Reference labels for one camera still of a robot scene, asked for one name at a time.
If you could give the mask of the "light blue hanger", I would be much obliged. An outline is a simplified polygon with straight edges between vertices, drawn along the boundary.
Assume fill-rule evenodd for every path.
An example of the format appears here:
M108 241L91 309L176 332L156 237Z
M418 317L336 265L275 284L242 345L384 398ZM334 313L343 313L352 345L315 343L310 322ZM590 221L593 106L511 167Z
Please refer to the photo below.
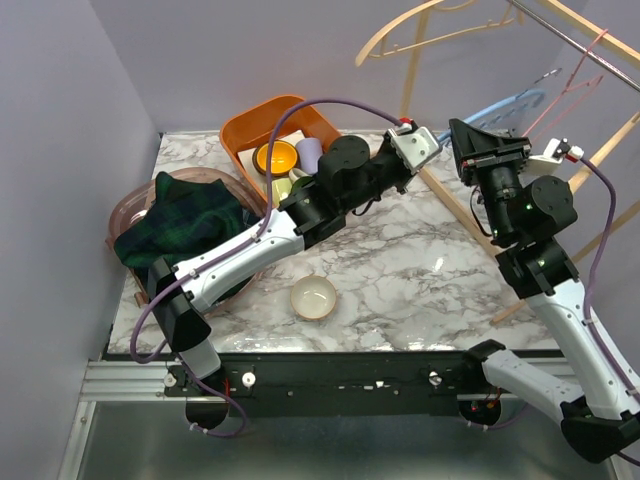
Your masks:
M471 114L464 122L480 130L510 135L526 111L536 109L545 101L547 93L544 86L561 73L561 67L546 72L528 88Z

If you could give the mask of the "pink wire hanger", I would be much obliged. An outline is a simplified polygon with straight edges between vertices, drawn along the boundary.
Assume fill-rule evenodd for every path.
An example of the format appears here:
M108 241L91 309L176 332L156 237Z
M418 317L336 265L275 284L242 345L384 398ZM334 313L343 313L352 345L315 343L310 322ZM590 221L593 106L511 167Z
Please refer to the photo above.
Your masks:
M596 38L590 43L587 47L586 52L582 54L578 64L573 69L571 74L569 75L563 89L559 93L559 95L545 108L545 110L534 120L534 122L524 131L523 136L528 137L531 142L534 142L539 137L542 136L544 132L549 130L551 127L558 124L565 116L567 116L572 110L574 110L582 101L584 101L588 96L590 96L593 91L599 86L599 84L603 80L603 75L596 75L591 79L585 80L580 83L575 83L575 77L580 71L583 63L585 62L589 53L592 52L594 47L601 41L601 39L608 33L608 29L603 29ZM544 126L535 136L531 136L534 130L538 127L539 124L542 123L543 119L563 100L567 95L576 92L585 90L585 92L574 101L569 107L567 107L563 112L556 116L554 120L549 122L546 126Z

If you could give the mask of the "dark green plaid skirt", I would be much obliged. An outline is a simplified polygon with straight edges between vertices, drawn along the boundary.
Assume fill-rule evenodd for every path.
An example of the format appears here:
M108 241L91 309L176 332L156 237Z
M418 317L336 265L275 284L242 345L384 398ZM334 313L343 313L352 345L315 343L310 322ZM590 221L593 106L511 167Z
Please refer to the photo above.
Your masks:
M116 256L143 286L158 258L169 264L202 255L246 230L246 209L218 179L211 183L178 180L160 173L156 200L146 215L114 242Z

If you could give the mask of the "navy plaid skirt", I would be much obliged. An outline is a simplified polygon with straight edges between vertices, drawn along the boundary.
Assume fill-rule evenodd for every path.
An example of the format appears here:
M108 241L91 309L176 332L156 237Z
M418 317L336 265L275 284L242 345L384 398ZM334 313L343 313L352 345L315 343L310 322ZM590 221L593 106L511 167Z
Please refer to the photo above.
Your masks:
M260 220L261 220L261 217L259 215L256 215L252 211L247 209L242 210L242 221L246 229L251 228L252 226L257 224Z

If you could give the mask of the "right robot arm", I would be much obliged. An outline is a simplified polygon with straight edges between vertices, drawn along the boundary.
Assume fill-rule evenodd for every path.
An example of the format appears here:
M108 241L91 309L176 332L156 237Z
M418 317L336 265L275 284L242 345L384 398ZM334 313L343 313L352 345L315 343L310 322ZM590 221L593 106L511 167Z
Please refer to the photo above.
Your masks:
M532 155L526 137L503 137L460 119L449 122L461 182L479 189L499 271L546 325L577 379L561 381L495 341L466 351L460 367L469 390L505 389L554 420L572 449L600 463L639 439L639 376L591 306L583 283L555 236L577 221L568 182L554 176L563 161L595 171L583 150L553 139Z

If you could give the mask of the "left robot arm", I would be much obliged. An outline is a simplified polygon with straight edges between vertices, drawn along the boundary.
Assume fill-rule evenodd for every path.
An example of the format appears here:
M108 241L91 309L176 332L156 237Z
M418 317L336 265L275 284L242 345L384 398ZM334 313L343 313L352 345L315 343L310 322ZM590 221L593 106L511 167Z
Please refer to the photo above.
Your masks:
M170 349L183 362L187 382L201 395L214 393L222 361L203 314L233 287L272 263L308 250L346 225L358 208L408 183L438 146L422 144L415 131L388 130L376 154L354 135L337 138L320 158L310 182L271 209L257 224L220 246L179 262L156 260L147 292Z

